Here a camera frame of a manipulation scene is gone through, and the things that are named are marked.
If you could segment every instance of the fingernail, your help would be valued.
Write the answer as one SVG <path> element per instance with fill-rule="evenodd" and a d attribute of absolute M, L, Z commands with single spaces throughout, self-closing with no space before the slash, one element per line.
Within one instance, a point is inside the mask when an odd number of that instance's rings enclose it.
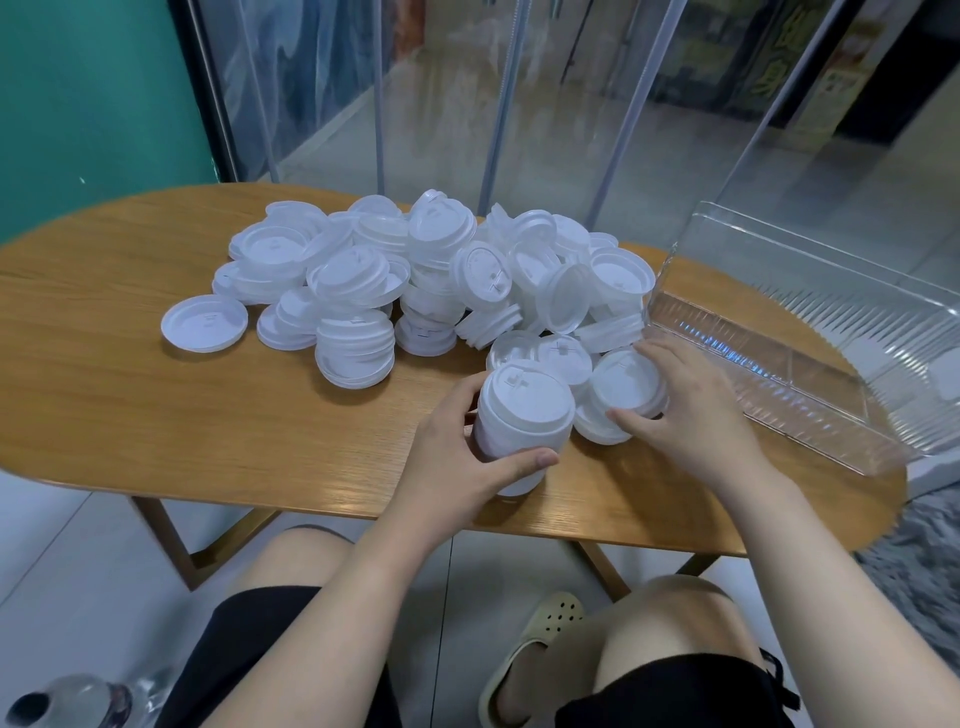
<path fill-rule="evenodd" d="M 541 450 L 537 453 L 538 468 L 549 468 L 551 465 L 556 465 L 559 462 L 560 455 L 558 455 L 552 449 Z"/>

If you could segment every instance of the forearm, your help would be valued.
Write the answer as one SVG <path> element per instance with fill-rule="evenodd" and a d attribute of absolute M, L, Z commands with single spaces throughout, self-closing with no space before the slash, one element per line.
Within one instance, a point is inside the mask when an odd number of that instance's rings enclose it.
<path fill-rule="evenodd" d="M 772 466 L 719 489 L 819 725 L 948 725 L 960 683 Z"/>
<path fill-rule="evenodd" d="M 426 553 L 384 517 L 204 723 L 362 726 L 403 598 Z"/>

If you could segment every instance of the water bottle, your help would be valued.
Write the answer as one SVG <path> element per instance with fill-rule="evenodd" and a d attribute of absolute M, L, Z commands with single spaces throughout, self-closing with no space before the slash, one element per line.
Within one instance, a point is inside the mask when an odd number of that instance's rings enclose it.
<path fill-rule="evenodd" d="M 67 675 L 17 699 L 6 722 L 31 728 L 139 728 L 162 707 L 168 678 L 165 670 L 128 687 L 95 675 Z"/>

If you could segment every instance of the black strap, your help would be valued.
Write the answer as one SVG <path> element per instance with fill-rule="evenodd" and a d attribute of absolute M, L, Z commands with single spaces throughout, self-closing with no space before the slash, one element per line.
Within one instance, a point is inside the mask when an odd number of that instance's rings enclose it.
<path fill-rule="evenodd" d="M 781 663 L 776 656 L 771 655 L 763 649 L 763 647 L 760 648 L 760 655 L 774 667 L 774 674 L 770 675 L 770 678 L 774 683 L 774 694 L 777 696 L 777 700 L 784 708 L 791 711 L 799 711 L 800 696 L 786 688 L 783 684 L 783 663 Z"/>

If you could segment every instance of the hand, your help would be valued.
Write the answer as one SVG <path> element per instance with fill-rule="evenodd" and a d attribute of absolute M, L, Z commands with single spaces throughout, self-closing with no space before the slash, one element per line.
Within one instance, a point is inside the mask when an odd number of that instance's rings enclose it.
<path fill-rule="evenodd" d="M 617 426 L 713 489 L 750 479 L 758 465 L 769 466 L 727 378 L 696 347 L 661 335 L 634 348 L 657 365 L 670 403 L 659 420 L 611 409 L 607 417 Z"/>
<path fill-rule="evenodd" d="M 467 526 L 497 491 L 556 465 L 550 448 L 515 452 L 489 463 L 470 450 L 464 426 L 487 372 L 461 379 L 417 427 L 403 474 L 384 516 L 396 518 L 433 550 Z"/>

